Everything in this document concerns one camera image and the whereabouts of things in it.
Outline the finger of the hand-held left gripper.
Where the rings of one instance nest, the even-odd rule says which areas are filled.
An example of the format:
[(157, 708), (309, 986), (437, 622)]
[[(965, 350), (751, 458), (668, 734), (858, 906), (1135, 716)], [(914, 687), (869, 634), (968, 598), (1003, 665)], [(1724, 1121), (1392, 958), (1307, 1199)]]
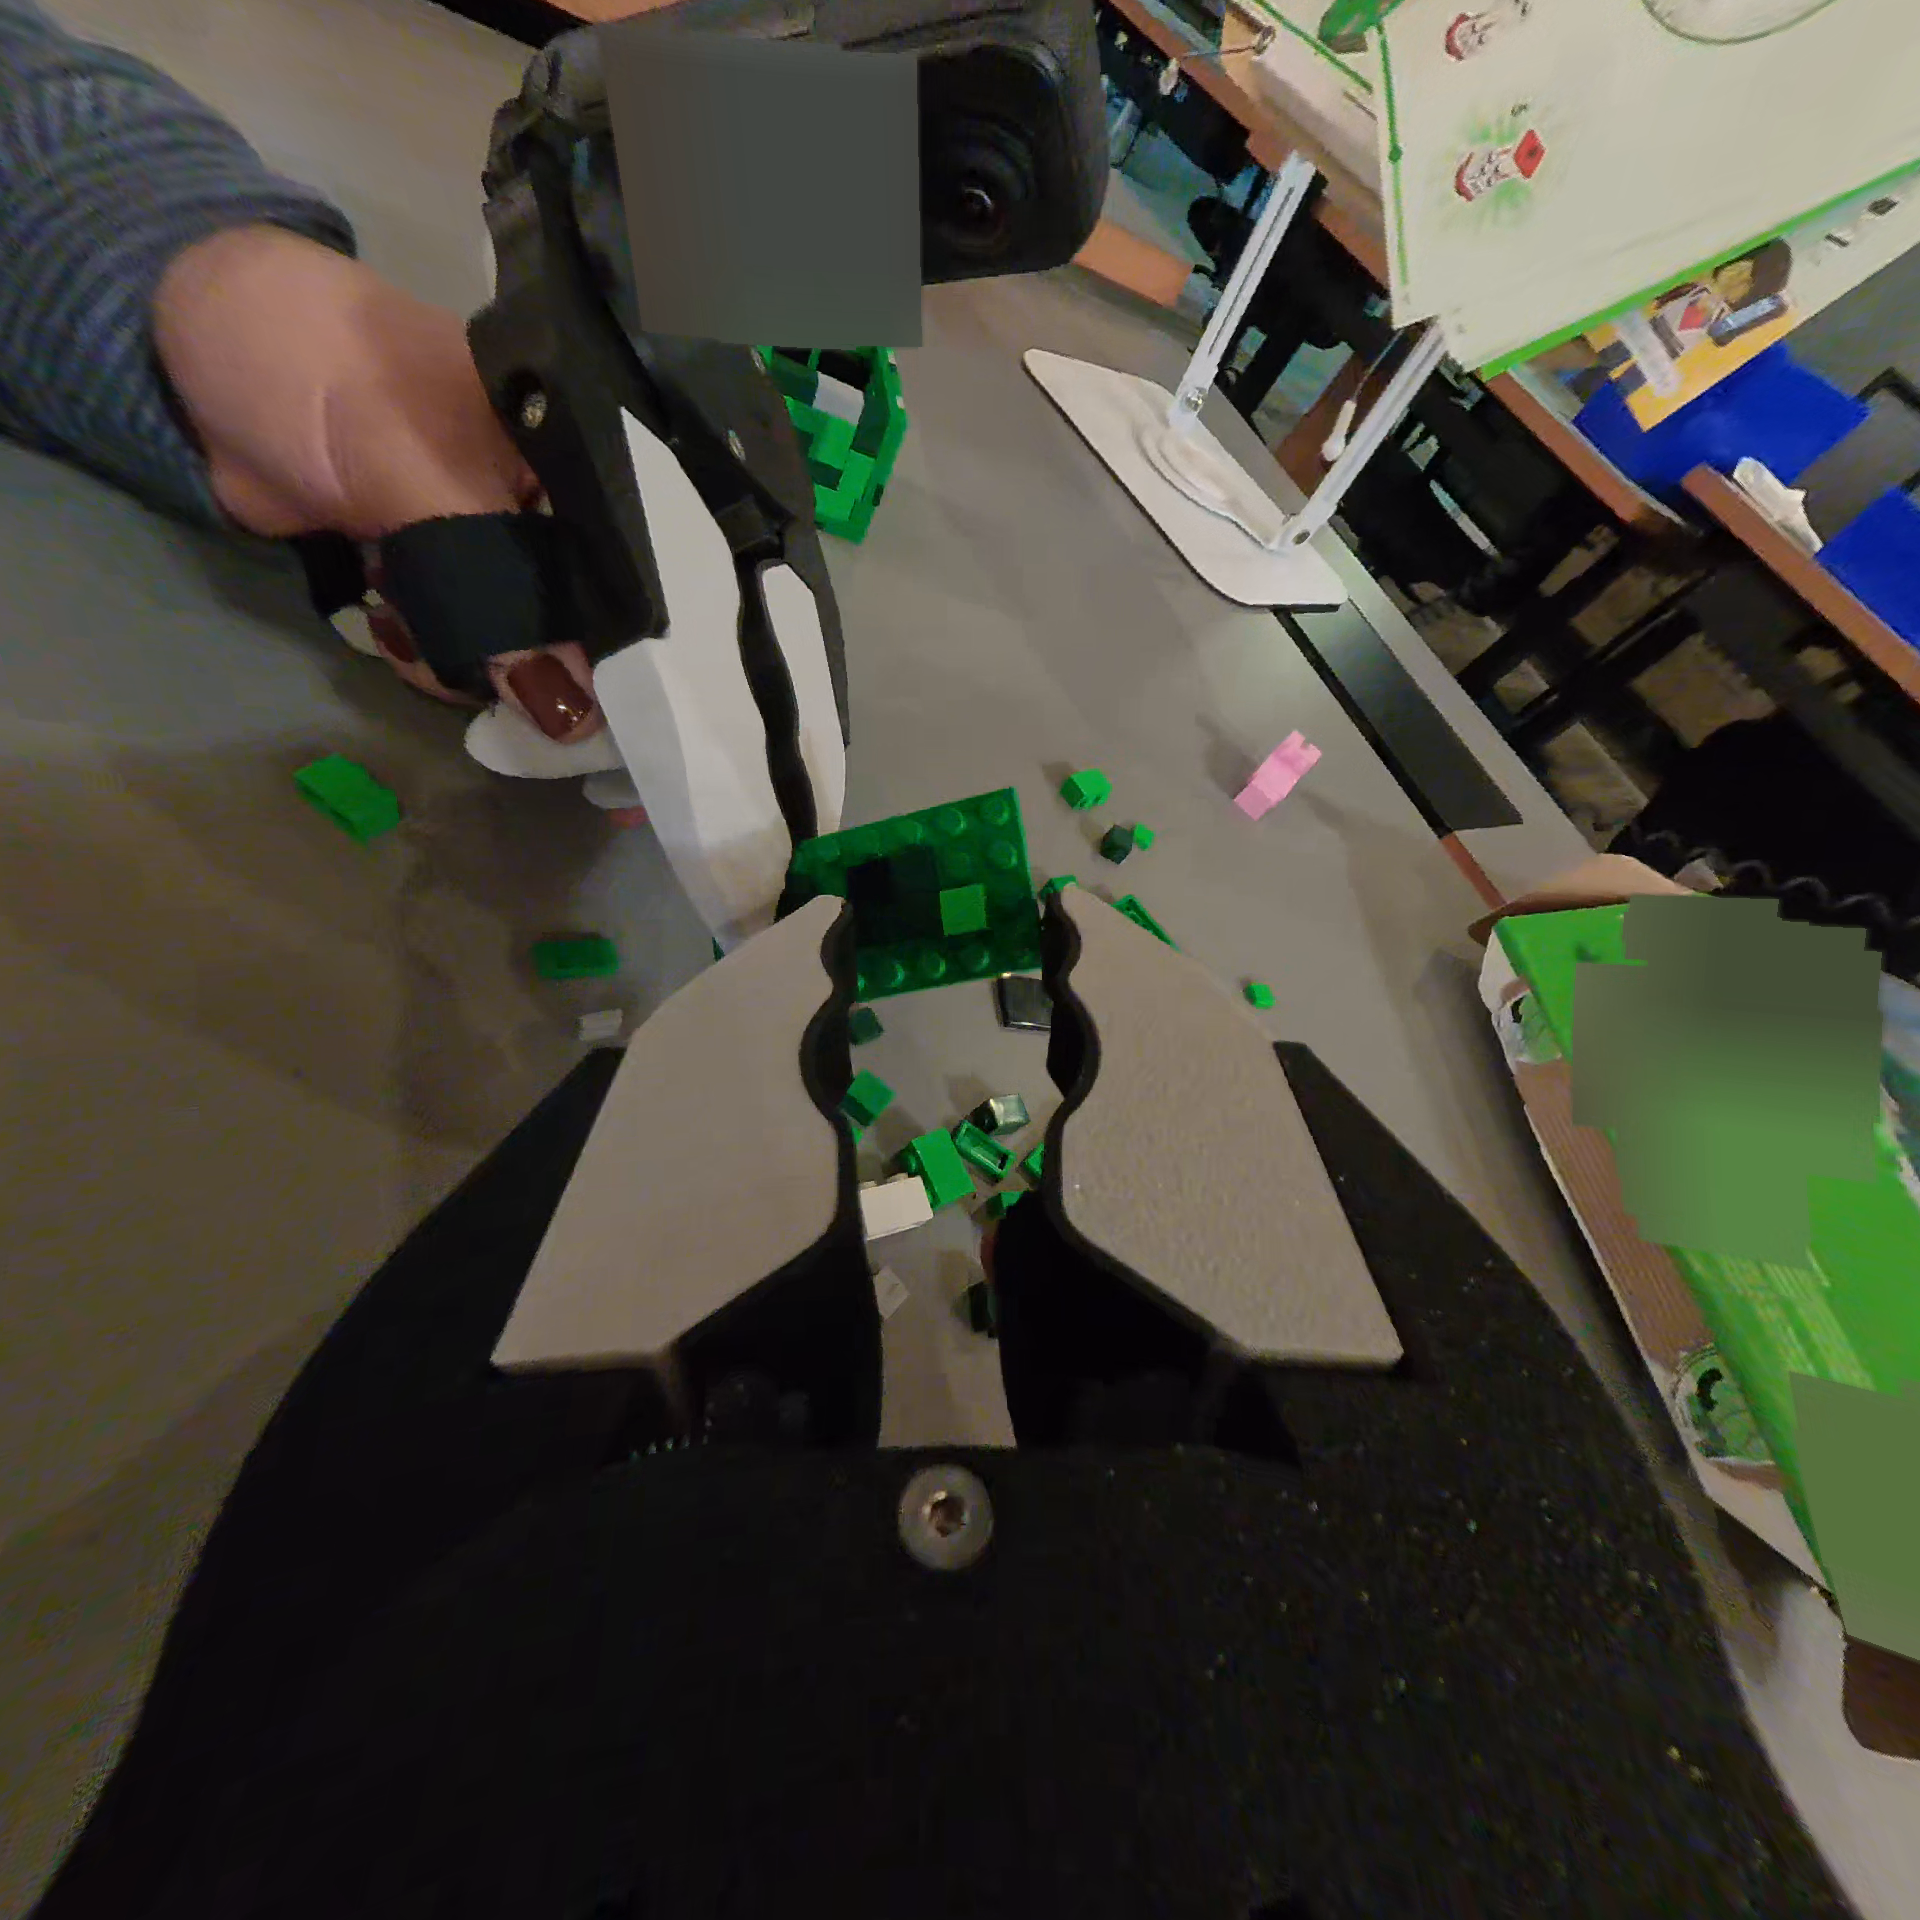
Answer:
[(840, 831), (849, 803), (849, 721), (833, 594), (788, 559), (740, 565), (740, 662), (767, 737), (775, 803), (793, 846)]
[(778, 918), (793, 843), (740, 662), (740, 565), (677, 455), (619, 414), (660, 590), (660, 630), (602, 655), (600, 708), (703, 924), (737, 946)]

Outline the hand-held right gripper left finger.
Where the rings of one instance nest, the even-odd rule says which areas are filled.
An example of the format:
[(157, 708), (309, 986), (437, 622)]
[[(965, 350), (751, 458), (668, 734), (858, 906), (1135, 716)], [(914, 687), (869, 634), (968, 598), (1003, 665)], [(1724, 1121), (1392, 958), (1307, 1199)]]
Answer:
[(867, 1257), (849, 1070), (850, 913), (819, 895), (663, 999), (497, 1338), (506, 1375), (634, 1374), (697, 1395), (688, 1342), (837, 1241)]

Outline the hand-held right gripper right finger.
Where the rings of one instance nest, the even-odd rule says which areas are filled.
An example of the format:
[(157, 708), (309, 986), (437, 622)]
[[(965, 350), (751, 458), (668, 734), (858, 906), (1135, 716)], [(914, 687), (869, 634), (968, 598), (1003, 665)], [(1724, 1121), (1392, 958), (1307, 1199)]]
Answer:
[(1059, 1109), (994, 1231), (1010, 1402), (1130, 1374), (1389, 1374), (1403, 1340), (1276, 1043), (1193, 958), (1067, 885), (1043, 910)]

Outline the cluster of small bricks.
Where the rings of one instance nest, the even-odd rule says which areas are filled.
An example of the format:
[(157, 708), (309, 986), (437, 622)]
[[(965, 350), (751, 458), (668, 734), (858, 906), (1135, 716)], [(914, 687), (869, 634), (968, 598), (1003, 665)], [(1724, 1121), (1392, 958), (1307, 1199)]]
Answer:
[(992, 986), (856, 1002), (850, 1078), (840, 1117), (860, 1183), (914, 1170), (936, 1207), (914, 1231), (869, 1243), (969, 1338), (1001, 1330), (992, 1239), (1040, 1179), (1053, 1095), (1044, 1035), (1001, 1028)]

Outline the green square brick plate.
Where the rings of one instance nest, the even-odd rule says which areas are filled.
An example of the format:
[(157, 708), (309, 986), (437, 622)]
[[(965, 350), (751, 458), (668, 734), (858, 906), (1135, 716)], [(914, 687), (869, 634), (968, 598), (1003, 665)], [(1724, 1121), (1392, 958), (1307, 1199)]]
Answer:
[(786, 866), (783, 913), (817, 895), (849, 906), (860, 1002), (1040, 964), (1040, 898), (1013, 787), (809, 839)]

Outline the grey desk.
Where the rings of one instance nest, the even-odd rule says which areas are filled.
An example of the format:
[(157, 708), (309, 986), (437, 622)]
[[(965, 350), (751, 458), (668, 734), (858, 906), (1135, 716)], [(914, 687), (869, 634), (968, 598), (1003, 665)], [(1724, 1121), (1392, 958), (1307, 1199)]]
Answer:
[(7, 462), (5, 1915), (1856, 1914), (1587, 1356), (1307, 1046), (1389, 1374), (884, 1450), (847, 1241), (696, 1398), (500, 1374), (617, 1068), (512, 1005), (533, 830), (343, 846), (300, 565)]

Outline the black desk divider strip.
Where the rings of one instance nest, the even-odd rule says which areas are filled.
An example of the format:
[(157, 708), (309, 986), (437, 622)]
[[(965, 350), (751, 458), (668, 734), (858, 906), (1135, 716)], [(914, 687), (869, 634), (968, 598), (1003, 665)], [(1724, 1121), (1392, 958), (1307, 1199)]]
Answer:
[(1515, 803), (1362, 613), (1280, 607), (1276, 620), (1434, 837), (1523, 825)]

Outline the person's left hand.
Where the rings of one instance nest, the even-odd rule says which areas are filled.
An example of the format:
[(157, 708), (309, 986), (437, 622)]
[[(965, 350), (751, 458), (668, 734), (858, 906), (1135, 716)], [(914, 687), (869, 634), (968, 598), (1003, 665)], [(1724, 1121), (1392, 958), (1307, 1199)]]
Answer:
[(337, 617), (341, 634), (429, 699), (480, 706), (420, 658), (377, 559), (419, 521), (544, 505), (465, 319), (367, 261), (251, 225), (181, 252), (152, 324), (228, 518), (264, 537), (346, 537), (371, 590)]

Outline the green pixel-pattern brick box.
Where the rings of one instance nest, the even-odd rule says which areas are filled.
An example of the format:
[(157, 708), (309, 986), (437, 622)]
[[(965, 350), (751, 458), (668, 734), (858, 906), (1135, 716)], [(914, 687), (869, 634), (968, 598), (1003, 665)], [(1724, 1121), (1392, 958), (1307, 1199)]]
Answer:
[(757, 357), (800, 439), (820, 531), (865, 545), (908, 430), (895, 353), (757, 347)]

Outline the cardboard toy box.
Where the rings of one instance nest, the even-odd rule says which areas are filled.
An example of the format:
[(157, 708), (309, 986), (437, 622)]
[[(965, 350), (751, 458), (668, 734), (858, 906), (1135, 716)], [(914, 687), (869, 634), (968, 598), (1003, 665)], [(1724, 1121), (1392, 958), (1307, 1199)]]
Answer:
[(1697, 1486), (1837, 1613), (1792, 1461), (1792, 1380), (1831, 1379), (1855, 1393), (1904, 1388), (1893, 1359), (1866, 1351), (1876, 1300), (1895, 1302), (1897, 1293), (1883, 1277), (1840, 1277), (1845, 1261), (1866, 1271), (1882, 1260), (1888, 1204), (1815, 1204), (1813, 1267), (1695, 1255), (1640, 1235), (1611, 1139), (1576, 1117), (1569, 1049), (1577, 970), (1621, 964), (1625, 910), (1675, 894), (1633, 859), (1600, 854), (1559, 894), (1519, 900), (1511, 915), (1482, 925), (1479, 995), (1544, 1161)]

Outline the pink brick pig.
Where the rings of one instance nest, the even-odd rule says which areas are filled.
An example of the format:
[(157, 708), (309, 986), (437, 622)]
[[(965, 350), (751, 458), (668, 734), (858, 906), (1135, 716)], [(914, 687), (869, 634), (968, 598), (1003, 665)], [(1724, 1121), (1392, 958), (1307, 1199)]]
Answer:
[(1258, 767), (1235, 795), (1236, 811), (1252, 823), (1263, 820), (1293, 794), (1322, 756), (1319, 745), (1311, 743), (1298, 729), (1289, 732), (1260, 758)]

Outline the instruction booklet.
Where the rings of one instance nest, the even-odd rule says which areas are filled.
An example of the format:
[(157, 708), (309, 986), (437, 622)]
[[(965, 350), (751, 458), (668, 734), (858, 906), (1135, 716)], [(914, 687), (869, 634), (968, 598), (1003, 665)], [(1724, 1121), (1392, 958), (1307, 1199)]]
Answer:
[(1370, 138), (1394, 324), (1504, 372), (1916, 181), (1917, 4), (1245, 4)]

